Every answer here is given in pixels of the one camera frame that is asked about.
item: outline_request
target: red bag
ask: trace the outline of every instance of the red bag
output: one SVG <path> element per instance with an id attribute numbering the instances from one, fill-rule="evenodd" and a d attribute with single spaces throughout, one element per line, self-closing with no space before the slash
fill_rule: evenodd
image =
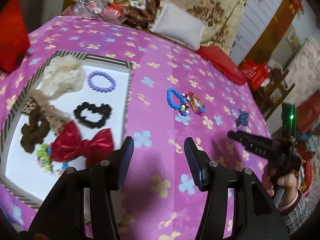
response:
<path id="1" fill-rule="evenodd" d="M 257 90 L 269 77 L 265 66 L 266 63 L 255 64 L 253 60 L 247 59 L 239 68 L 240 71 L 246 76 L 248 84 L 253 91 Z"/>
<path id="2" fill-rule="evenodd" d="M 237 66 L 232 62 L 228 55 L 219 47 L 213 45 L 208 47 L 200 46 L 196 52 L 204 59 L 209 60 L 214 68 L 221 71 L 234 83 L 238 85 L 246 84 L 247 81 L 245 76 L 238 70 Z"/>
<path id="3" fill-rule="evenodd" d="M 9 0 L 0 13 L 0 67 L 11 73 L 29 47 L 19 0 Z"/>

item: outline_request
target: plaid sleeve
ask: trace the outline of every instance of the plaid sleeve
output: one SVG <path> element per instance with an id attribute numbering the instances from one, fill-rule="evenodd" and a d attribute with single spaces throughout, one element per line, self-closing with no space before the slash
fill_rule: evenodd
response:
<path id="1" fill-rule="evenodd" d="M 281 212 L 281 216 L 289 235 L 299 229 L 311 215 L 311 211 L 306 204 L 304 195 L 300 191 L 298 191 L 298 194 L 299 196 L 295 203 L 290 208 Z"/>

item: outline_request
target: floral bedsheet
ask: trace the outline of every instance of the floral bedsheet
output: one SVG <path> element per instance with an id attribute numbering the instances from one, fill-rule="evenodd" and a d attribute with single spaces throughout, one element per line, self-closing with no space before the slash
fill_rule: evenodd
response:
<path id="1" fill-rule="evenodd" d="M 138 30 L 78 17 L 55 17 L 29 39 L 30 55 L 21 67 L 10 75 L 0 73 L 2 125 L 27 81 L 56 50 L 133 62 L 126 134 L 134 138 L 135 150 L 123 186 L 125 215 L 119 230 L 124 240 L 195 238 L 207 194 L 190 174 L 183 152 L 188 136 L 211 159 L 230 169 L 250 167 L 261 178 L 266 161 L 227 139 L 228 130 L 236 129 L 239 109 L 250 114 L 247 132 L 270 136 L 248 86 L 230 82 L 194 52 Z M 194 92 L 205 103 L 205 114 L 180 116 L 167 104 L 169 88 Z M 232 195 L 230 190 L 225 236 L 232 228 Z M 0 207 L 24 229 L 36 214 L 2 185 Z"/>

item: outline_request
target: satin bow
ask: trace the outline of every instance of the satin bow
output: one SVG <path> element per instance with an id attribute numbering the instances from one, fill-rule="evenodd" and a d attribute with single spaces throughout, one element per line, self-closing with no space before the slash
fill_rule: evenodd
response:
<path id="1" fill-rule="evenodd" d="M 108 159 L 114 145 L 110 129 L 99 131 L 92 140 L 82 140 L 76 124 L 71 121 L 65 124 L 63 131 L 51 145 L 50 158 L 56 162 L 67 162 L 79 156 L 87 158 L 87 168 Z"/>

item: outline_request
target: white paneled wall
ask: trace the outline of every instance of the white paneled wall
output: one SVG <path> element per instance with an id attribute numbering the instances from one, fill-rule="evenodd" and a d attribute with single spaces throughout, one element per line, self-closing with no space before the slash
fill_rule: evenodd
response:
<path id="1" fill-rule="evenodd" d="M 235 46 L 230 54 L 239 65 L 261 36 L 282 0 L 248 0 L 238 26 Z"/>

